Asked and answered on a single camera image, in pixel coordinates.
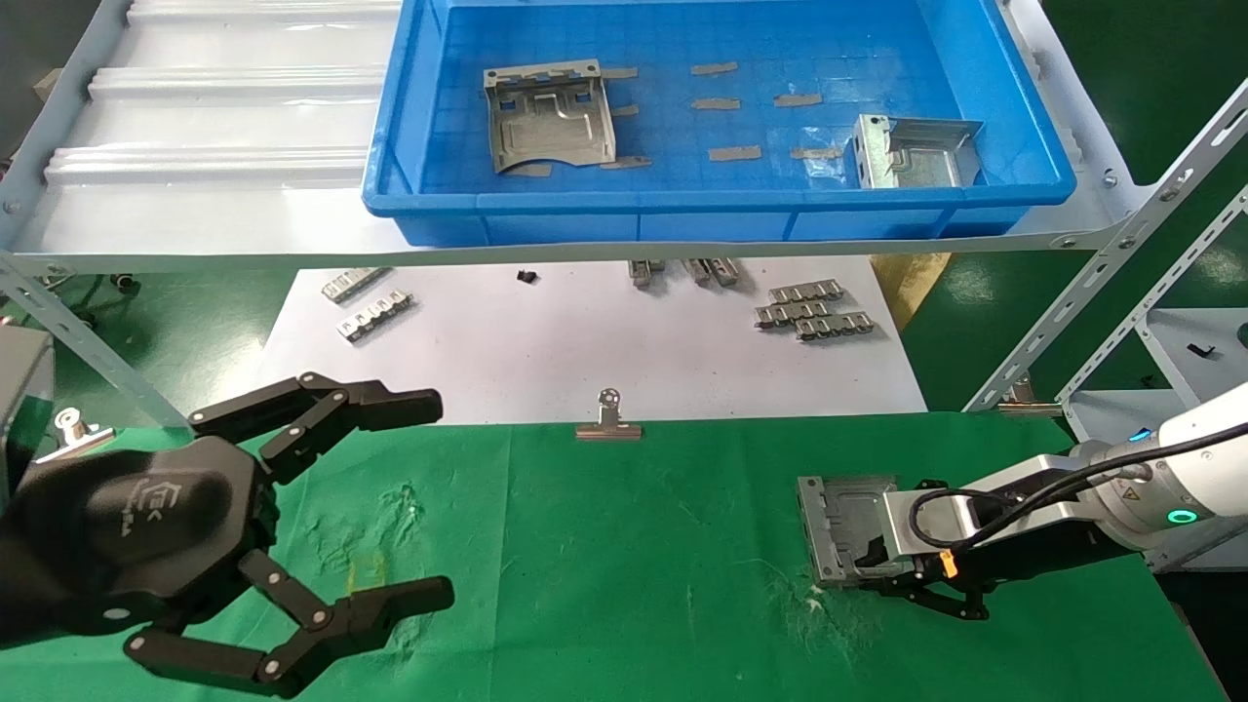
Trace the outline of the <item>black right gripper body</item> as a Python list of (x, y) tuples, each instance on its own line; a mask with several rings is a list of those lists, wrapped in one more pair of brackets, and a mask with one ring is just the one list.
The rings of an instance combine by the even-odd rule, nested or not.
[(1031, 580), (1056, 570), (1073, 570), (1133, 555), (1097, 523), (1052, 523), (991, 540), (955, 556), (955, 586), (983, 586)]

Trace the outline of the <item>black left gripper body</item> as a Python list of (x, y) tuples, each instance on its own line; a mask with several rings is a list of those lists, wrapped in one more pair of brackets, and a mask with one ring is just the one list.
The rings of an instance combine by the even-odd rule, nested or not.
[(250, 588), (238, 565), (278, 516), (257, 458), (218, 437), (35, 466), (2, 510), (2, 647), (205, 623)]

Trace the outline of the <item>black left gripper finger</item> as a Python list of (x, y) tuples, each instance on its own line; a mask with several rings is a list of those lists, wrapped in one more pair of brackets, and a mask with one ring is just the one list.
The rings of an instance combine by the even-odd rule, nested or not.
[(396, 625), (454, 605), (446, 576), (411, 580), (339, 597), (326, 605), (302, 582), (252, 550), (242, 576), (295, 622), (295, 635), (270, 652), (185, 637), (177, 618), (130, 636), (126, 656), (156, 677), (293, 700), (338, 660), (381, 650)]
[(190, 427), (197, 437), (228, 443), (272, 433), (260, 448), (261, 463), (272, 483), (288, 485), (356, 430), (432, 425), (442, 417), (443, 400), (433, 388), (394, 392), (379, 378), (344, 383), (305, 372), (193, 410)]

